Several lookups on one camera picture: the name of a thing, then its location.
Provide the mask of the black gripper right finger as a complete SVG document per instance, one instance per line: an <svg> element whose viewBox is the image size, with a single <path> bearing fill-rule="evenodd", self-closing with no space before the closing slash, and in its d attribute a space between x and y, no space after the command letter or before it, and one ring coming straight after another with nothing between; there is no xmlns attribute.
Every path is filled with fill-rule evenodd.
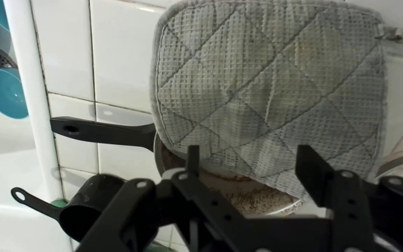
<svg viewBox="0 0 403 252"><path fill-rule="evenodd" d="M372 217L362 181L350 171L333 170L310 146L296 150L295 175L327 216L329 252L369 252Z"/></svg>

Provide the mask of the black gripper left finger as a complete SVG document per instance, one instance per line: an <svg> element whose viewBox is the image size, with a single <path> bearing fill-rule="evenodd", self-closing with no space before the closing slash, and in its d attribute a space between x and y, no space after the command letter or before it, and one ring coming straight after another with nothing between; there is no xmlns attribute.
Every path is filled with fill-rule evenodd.
<svg viewBox="0 0 403 252"><path fill-rule="evenodd" d="M239 252L239 213L200 181L200 147L189 146L186 170L172 184L189 213L176 227L190 252Z"/></svg>

